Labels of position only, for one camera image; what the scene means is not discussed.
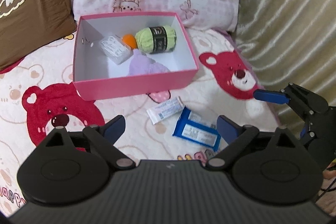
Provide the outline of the operator hand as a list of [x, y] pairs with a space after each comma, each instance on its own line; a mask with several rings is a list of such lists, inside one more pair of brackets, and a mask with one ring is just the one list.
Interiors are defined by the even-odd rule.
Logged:
[[322, 189], [327, 189], [335, 179], [335, 160], [333, 160], [328, 167], [323, 171]]

